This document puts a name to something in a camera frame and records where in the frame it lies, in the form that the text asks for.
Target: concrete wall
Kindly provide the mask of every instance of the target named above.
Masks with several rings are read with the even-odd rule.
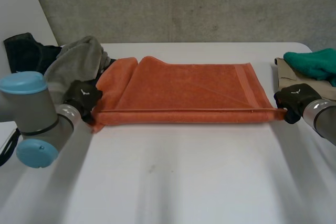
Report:
[[[336,47],[336,0],[39,0],[59,44],[296,41]]]

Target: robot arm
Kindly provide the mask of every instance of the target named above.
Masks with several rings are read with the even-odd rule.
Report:
[[[285,121],[293,124],[301,117],[320,136],[336,145],[336,102],[322,97],[307,84],[296,84],[274,95],[279,108],[286,108]]]
[[[25,165],[49,166],[87,111],[85,99],[90,101],[91,111],[102,96],[101,91],[84,82],[75,81],[72,86],[67,92],[68,104],[55,108],[42,74],[20,72],[0,80],[0,122],[15,121],[23,137],[16,155]],[[87,86],[93,91],[85,90]],[[87,97],[81,97],[78,87]]]

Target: gray cloth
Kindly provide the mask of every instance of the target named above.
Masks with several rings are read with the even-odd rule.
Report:
[[[73,81],[95,79],[109,63],[110,58],[93,36],[66,44],[44,75],[54,104],[62,103]]]
[[[329,81],[318,81],[306,77],[291,68],[284,59],[276,58],[276,63],[278,65],[279,91],[294,84],[306,83],[315,89],[323,98],[336,100],[336,87],[333,87]]]

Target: green cloth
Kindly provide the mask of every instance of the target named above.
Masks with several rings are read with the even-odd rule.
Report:
[[[292,68],[316,80],[327,80],[336,87],[336,50],[327,48],[317,52],[287,52],[284,60]]]

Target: beige cloth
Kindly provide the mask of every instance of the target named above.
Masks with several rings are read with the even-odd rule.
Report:
[[[318,81],[297,72],[291,68],[284,59],[276,58],[278,65],[279,91],[285,87],[306,83],[315,89],[320,96],[329,100],[336,100],[336,87],[333,87],[329,81]]]

